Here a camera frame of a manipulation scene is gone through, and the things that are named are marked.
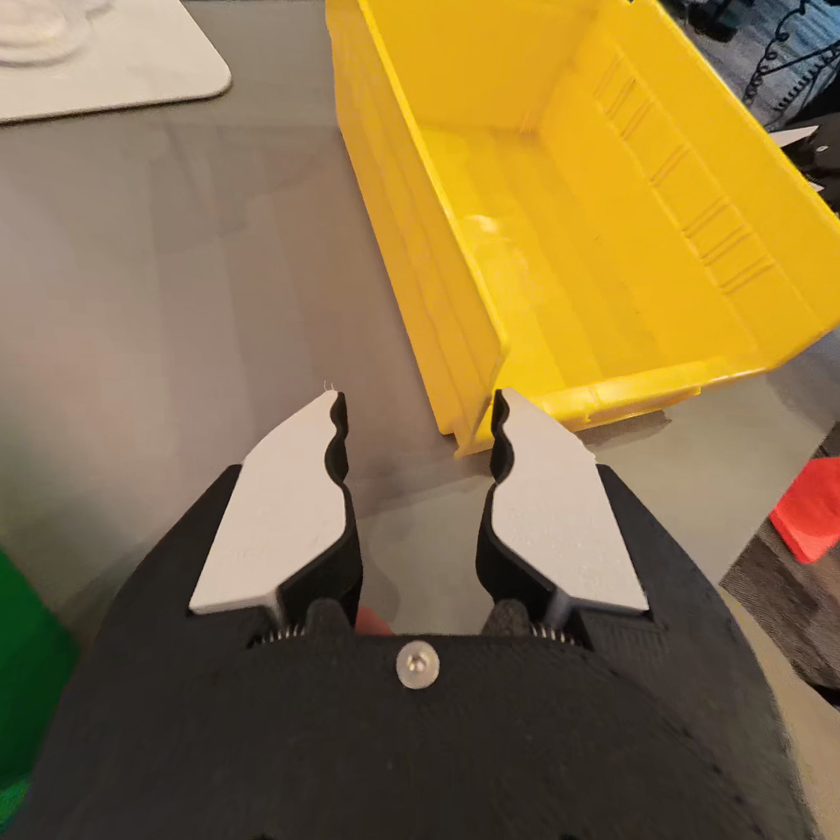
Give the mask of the yellow plastic box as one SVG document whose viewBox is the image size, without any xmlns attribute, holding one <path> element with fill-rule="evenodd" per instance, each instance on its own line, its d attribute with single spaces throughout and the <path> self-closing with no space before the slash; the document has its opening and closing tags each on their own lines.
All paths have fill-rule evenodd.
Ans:
<svg viewBox="0 0 840 840">
<path fill-rule="evenodd" d="M 435 422 L 573 432 L 838 326 L 838 219 L 659 2 L 325 3 L 339 127 Z"/>
</svg>

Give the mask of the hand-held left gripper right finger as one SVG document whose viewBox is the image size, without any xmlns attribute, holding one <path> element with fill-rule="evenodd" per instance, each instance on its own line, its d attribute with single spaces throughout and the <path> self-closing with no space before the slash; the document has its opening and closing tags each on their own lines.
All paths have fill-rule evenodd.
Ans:
<svg viewBox="0 0 840 840">
<path fill-rule="evenodd" d="M 565 629 L 579 610 L 643 616 L 644 588 L 593 454 L 510 387 L 491 408 L 493 482 L 476 546 L 493 602 L 518 602 L 531 624 Z"/>
</svg>

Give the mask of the clear plastic disc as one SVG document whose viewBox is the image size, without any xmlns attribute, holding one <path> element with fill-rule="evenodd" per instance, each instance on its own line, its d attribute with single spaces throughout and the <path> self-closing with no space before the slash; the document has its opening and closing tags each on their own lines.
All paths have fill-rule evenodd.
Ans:
<svg viewBox="0 0 840 840">
<path fill-rule="evenodd" d="M 2 1 L 1 65 L 66 60 L 88 43 L 92 20 L 112 6 L 113 1 Z"/>
</svg>

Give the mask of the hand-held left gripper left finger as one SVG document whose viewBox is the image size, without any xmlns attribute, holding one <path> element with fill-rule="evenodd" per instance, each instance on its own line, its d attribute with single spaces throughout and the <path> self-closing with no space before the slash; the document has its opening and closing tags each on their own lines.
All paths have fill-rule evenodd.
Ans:
<svg viewBox="0 0 840 840">
<path fill-rule="evenodd" d="M 209 615 L 262 608 L 303 624 L 319 599 L 355 624 L 363 582 L 342 392 L 323 392 L 245 457 L 189 602 Z"/>
</svg>

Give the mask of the red plastic object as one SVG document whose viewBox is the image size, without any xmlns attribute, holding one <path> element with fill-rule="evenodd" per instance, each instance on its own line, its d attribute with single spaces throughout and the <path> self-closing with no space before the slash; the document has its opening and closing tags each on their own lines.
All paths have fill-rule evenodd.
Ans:
<svg viewBox="0 0 840 840">
<path fill-rule="evenodd" d="M 800 564 L 813 564 L 839 542 L 839 457 L 814 458 L 770 512 L 770 522 Z"/>
</svg>

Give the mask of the green plastic box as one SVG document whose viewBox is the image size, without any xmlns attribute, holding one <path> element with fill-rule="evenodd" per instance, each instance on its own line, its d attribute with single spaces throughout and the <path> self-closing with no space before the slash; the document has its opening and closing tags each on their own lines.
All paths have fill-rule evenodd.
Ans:
<svg viewBox="0 0 840 840">
<path fill-rule="evenodd" d="M 1 831 L 29 776 L 79 648 L 22 572 L 1 553 Z"/>
</svg>

